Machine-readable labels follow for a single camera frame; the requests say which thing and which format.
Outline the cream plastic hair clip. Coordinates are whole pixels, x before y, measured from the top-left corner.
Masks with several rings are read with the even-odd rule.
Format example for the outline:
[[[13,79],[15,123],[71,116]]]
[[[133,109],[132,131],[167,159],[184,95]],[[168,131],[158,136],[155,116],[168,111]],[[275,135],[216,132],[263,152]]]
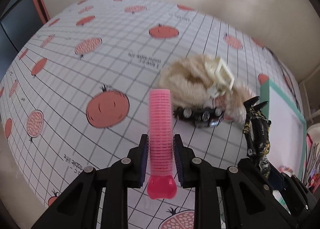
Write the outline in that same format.
[[[232,92],[235,78],[221,57],[209,58],[204,63],[204,69],[212,83],[207,89],[212,98]]]

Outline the pastel braided hair scrunchie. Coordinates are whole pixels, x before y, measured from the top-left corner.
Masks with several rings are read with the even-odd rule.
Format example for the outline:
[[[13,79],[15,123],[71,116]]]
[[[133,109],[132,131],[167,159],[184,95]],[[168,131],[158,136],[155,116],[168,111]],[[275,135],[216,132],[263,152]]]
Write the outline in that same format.
[[[292,175],[295,174],[294,171],[293,171],[293,169],[290,168],[290,167],[287,167],[287,166],[280,166],[280,167],[278,168],[278,170],[279,170],[280,173],[285,173],[285,174],[287,174],[287,175],[289,175],[289,176],[292,176]]]

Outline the cotton swab bundle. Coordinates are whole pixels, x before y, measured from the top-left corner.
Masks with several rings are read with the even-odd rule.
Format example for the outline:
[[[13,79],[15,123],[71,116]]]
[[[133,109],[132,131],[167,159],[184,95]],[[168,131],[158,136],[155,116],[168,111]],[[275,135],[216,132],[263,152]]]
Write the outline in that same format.
[[[224,113],[224,119],[229,122],[235,122],[240,126],[245,124],[246,109],[244,102],[256,96],[256,93],[247,85],[235,83],[231,92],[226,92],[218,96],[215,100],[215,106],[221,108]]]

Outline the teal white shallow box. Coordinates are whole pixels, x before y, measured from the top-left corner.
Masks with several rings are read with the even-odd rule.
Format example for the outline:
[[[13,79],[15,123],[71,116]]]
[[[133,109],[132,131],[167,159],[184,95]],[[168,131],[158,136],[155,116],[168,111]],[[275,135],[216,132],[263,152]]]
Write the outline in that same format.
[[[303,181],[306,156],[306,120],[296,105],[270,79],[260,86],[260,101],[268,105],[262,109],[271,120],[268,160],[277,169],[289,168]]]

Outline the black toy car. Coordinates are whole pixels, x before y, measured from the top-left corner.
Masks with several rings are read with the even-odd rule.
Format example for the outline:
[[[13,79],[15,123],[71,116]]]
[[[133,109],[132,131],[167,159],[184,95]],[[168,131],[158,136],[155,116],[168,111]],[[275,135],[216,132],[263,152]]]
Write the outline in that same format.
[[[189,122],[197,128],[212,128],[218,126],[224,117],[224,111],[221,108],[181,108],[174,110],[176,119]]]

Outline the pink hair roller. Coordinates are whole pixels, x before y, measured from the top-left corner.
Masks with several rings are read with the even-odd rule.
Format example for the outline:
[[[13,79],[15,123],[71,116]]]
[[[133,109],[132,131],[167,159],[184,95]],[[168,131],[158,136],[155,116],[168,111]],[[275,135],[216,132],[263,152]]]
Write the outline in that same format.
[[[168,89],[153,89],[149,93],[149,160],[150,199],[173,199],[177,185],[172,174],[172,105]]]

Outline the cream lace cloth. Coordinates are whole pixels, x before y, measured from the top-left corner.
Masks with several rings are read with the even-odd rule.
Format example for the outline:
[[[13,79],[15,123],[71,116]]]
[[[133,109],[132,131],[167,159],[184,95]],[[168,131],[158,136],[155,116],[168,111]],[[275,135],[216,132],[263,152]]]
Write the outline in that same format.
[[[217,63],[216,58],[196,55],[172,62],[161,70],[157,88],[168,89],[175,109],[213,107],[207,90],[214,84],[205,64]]]

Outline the pomegranate print bed sheet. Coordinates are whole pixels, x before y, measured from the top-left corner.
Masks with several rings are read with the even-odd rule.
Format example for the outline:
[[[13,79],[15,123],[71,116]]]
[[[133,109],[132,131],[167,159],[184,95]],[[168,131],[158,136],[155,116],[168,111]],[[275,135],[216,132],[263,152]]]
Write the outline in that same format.
[[[145,181],[127,190],[127,228],[194,228],[195,189],[178,180],[174,136],[213,167],[247,157],[244,125],[197,128],[174,117],[173,199],[150,199],[149,93],[161,70],[196,55],[221,57],[235,83],[260,97],[273,81],[300,111],[295,78],[267,47],[219,18],[150,0],[85,0],[41,27],[1,80],[5,137],[46,210],[84,170],[111,167],[148,136]]]

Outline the black gold action figure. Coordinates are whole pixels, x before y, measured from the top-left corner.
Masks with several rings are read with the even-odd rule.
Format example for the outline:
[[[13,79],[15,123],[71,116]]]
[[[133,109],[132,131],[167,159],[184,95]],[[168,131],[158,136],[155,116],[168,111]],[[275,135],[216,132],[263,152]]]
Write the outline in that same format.
[[[260,97],[255,96],[244,102],[246,119],[243,134],[247,143],[247,157],[268,179],[271,165],[267,155],[271,148],[269,131],[272,122],[262,113],[262,109],[268,105],[268,101],[257,104],[259,100]]]

